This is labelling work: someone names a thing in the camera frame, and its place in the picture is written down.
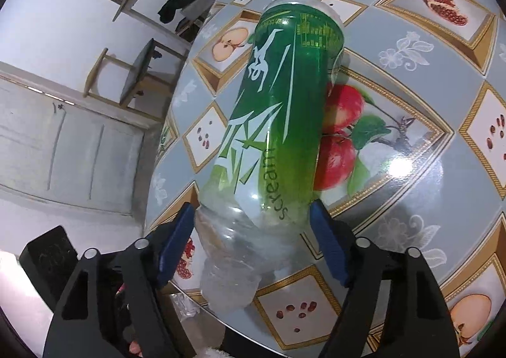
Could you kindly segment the left wooden chair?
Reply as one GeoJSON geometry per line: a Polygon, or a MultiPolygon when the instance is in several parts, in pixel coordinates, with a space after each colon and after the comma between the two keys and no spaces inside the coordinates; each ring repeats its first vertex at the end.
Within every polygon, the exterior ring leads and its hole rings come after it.
{"type": "Polygon", "coordinates": [[[133,63],[126,63],[103,49],[88,73],[82,96],[161,122],[186,59],[186,55],[155,39],[147,41],[133,63]],[[100,73],[111,68],[119,68],[124,73],[124,81],[107,92],[106,86],[100,84],[100,73]]]}

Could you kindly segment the white door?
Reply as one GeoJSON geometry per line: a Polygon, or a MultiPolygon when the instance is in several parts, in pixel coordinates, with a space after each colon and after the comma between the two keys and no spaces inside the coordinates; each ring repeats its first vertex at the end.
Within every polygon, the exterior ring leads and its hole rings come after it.
{"type": "Polygon", "coordinates": [[[73,207],[129,214],[142,131],[1,81],[1,184],[73,207]]]}

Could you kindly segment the green scream plastic bottle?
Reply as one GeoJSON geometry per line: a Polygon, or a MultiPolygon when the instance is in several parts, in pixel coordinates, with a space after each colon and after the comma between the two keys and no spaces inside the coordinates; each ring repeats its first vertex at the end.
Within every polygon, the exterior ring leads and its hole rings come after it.
{"type": "Polygon", "coordinates": [[[256,26],[195,213],[207,255],[201,293],[216,313],[251,304],[262,278],[297,250],[344,42],[340,17],[318,0],[275,0],[256,26]]]}

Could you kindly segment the fruit pattern tablecloth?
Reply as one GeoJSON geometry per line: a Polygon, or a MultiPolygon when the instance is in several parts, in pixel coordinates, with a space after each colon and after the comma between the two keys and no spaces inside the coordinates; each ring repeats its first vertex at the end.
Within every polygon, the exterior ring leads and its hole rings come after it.
{"type": "MultiPolygon", "coordinates": [[[[146,226],[195,203],[274,0],[216,0],[166,115],[146,226]]],[[[496,0],[318,0],[341,17],[316,195],[379,248],[416,247],[441,285],[457,348],[505,300],[505,15],[496,0]]]]}

